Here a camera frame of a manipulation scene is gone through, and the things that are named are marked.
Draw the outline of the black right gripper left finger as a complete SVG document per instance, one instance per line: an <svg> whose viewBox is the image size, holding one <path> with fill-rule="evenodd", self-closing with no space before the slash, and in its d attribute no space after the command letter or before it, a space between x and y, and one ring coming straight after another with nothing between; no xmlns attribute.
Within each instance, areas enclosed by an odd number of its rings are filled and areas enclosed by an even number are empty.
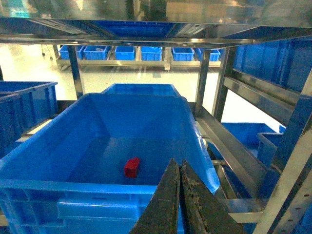
<svg viewBox="0 0 312 234"><path fill-rule="evenodd" d="M176 234L180 193L180 171L172 158L143 214L131 234Z"/></svg>

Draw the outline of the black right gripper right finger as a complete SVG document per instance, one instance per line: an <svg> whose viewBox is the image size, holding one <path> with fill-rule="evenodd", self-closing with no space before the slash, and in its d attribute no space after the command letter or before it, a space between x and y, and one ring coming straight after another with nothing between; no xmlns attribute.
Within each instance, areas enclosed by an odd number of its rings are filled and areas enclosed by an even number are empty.
<svg viewBox="0 0 312 234"><path fill-rule="evenodd" d="M186 234L244 234L186 160L180 166L180 209Z"/></svg>

